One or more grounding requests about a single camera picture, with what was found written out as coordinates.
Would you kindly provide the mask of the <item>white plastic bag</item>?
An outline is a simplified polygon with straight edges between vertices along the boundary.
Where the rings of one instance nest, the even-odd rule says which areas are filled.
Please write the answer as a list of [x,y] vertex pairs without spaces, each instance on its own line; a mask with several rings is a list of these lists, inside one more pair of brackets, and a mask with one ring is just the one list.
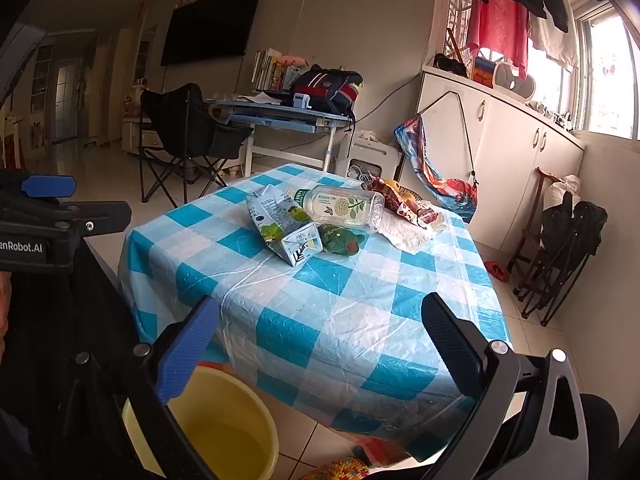
[[435,219],[427,223],[425,228],[415,226],[406,219],[389,211],[384,211],[375,231],[402,252],[416,255],[426,248],[428,242],[445,229],[444,215],[438,212]]

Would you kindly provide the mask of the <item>row of books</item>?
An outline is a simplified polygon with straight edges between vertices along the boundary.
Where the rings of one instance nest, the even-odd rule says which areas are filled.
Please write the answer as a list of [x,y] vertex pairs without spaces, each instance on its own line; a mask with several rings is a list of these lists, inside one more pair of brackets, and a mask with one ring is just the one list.
[[273,48],[257,51],[250,84],[254,91],[288,91],[307,67],[307,61],[298,56],[284,55]]

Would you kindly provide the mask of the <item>red snack bag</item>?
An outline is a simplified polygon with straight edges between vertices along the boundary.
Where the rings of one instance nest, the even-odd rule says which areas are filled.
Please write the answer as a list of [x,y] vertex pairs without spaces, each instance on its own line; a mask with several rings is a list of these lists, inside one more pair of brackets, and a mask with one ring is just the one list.
[[[361,187],[364,190],[382,195],[383,212],[387,210],[397,214],[415,226],[425,228],[427,223],[432,222],[437,214],[430,203],[420,203],[411,193],[402,192],[400,185],[395,181],[369,176],[362,182]],[[378,226],[380,220],[374,222],[374,228]]]

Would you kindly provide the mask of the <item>red hanging garment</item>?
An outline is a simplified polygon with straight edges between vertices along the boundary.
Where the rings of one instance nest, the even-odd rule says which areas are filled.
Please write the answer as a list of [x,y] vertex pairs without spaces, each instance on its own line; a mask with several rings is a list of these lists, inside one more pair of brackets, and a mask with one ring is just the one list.
[[481,48],[512,62],[518,76],[527,76],[529,12],[513,0],[472,0],[466,45],[472,55]]

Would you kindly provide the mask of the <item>yellow plastic trash bucket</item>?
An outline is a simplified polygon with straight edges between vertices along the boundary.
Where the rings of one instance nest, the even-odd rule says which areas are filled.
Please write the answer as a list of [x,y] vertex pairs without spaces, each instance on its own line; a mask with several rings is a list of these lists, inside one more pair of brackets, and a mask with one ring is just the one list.
[[269,479],[279,456],[276,424],[259,396],[238,378],[197,367],[168,408],[218,478]]

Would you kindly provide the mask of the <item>white storage cabinet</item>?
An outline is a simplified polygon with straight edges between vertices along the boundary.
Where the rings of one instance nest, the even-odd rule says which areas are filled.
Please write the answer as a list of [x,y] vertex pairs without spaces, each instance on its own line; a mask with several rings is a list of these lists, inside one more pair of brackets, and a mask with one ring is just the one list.
[[478,180],[469,231],[477,243],[510,254],[532,211],[537,168],[579,174],[584,144],[506,94],[438,68],[422,75],[418,101],[427,155],[444,178]]

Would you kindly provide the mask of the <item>clear plastic bottle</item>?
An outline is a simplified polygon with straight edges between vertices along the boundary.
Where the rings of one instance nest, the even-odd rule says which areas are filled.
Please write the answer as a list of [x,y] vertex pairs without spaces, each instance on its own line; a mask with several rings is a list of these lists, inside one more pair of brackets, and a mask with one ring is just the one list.
[[300,188],[293,194],[293,200],[315,222],[345,228],[376,229],[385,209],[381,193],[362,188],[317,185]]

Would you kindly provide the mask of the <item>colourful crochet slipper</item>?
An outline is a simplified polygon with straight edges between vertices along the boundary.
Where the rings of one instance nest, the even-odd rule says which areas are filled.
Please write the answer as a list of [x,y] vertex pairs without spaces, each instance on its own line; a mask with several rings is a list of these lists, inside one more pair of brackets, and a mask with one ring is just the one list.
[[356,457],[344,457],[313,469],[300,480],[362,480],[370,474],[370,468]]

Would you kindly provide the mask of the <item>green wrapper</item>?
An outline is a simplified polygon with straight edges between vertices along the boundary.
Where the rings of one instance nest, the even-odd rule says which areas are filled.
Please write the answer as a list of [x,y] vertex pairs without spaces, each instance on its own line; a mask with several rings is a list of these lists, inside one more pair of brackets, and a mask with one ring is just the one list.
[[363,234],[352,232],[342,226],[322,224],[318,226],[318,231],[323,249],[329,254],[339,256],[357,255],[367,239]]

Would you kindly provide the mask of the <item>black wall television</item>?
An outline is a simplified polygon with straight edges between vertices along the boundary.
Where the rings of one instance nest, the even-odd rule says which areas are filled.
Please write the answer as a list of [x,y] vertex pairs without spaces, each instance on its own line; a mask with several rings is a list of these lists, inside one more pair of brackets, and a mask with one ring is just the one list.
[[259,0],[198,0],[171,14],[161,66],[238,58],[246,52]]

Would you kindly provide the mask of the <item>black folded stroller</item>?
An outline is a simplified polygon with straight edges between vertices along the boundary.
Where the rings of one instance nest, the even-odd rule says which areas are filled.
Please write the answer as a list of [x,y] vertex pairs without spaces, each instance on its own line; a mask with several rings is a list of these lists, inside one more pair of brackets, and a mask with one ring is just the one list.
[[516,254],[510,260],[514,268],[520,261],[528,264],[513,289],[516,299],[524,304],[522,318],[541,311],[540,324],[550,323],[597,253],[607,221],[604,208],[585,200],[574,202],[566,192],[561,203],[542,212],[539,233],[523,233],[522,242],[533,243],[536,254],[532,258]]

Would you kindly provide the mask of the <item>blue checkered plastic tablecloth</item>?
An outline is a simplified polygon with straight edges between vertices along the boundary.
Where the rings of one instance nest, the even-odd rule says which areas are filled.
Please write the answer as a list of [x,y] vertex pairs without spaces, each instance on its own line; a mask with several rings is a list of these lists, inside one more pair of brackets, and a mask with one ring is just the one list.
[[235,180],[137,226],[118,274],[142,340],[155,340],[205,296],[221,322],[205,359],[226,362],[323,426],[363,446],[398,446],[416,460],[443,448],[472,402],[458,391],[421,321],[442,297],[489,340],[509,336],[472,237],[456,214],[416,254],[369,233],[357,255],[320,252],[291,266],[260,237],[246,206],[265,186],[283,192],[344,179],[284,165]]

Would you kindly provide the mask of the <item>green white drink carton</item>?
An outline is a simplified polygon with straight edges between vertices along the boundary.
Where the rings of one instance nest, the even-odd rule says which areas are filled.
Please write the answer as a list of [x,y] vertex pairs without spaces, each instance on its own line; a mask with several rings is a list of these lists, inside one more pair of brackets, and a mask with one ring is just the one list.
[[248,214],[267,247],[290,266],[322,252],[318,226],[292,198],[266,185],[246,198]]

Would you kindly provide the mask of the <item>black folding camp chair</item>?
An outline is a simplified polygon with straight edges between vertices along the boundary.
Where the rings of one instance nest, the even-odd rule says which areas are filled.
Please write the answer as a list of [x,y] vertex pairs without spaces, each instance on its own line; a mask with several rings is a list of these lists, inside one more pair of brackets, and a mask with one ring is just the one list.
[[240,156],[241,146],[250,138],[249,128],[210,114],[200,86],[193,82],[164,93],[143,90],[140,125],[149,126],[162,144],[159,148],[144,141],[138,144],[139,176],[150,170],[155,179],[148,188],[142,185],[141,200],[146,203],[160,191],[173,207],[178,204],[166,186],[170,176],[181,179],[185,202],[188,187],[199,178],[206,179],[203,193],[212,185],[225,188],[224,165]]

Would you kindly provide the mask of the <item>dark blue backpack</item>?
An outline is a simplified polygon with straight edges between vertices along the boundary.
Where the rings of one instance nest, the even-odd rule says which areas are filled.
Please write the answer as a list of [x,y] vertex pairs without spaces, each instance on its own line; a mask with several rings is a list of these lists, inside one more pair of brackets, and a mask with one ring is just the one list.
[[309,105],[317,112],[354,119],[354,105],[362,85],[360,73],[314,64],[292,82],[290,92],[292,96],[309,96]]

